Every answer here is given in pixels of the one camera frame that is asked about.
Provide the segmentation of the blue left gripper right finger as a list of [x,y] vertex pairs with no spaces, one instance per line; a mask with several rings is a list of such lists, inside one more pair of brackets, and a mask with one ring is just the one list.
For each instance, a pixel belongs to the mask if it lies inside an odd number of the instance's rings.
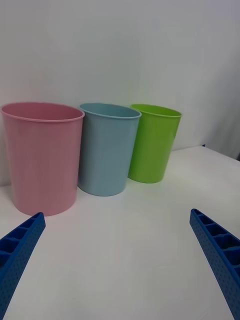
[[240,319],[240,240],[195,208],[189,224],[233,318]]

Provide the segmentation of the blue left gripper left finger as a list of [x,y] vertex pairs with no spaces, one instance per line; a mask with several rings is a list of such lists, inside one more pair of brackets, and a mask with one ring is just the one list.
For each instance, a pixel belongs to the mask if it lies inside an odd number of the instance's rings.
[[44,214],[38,212],[0,239],[0,319],[45,227]]

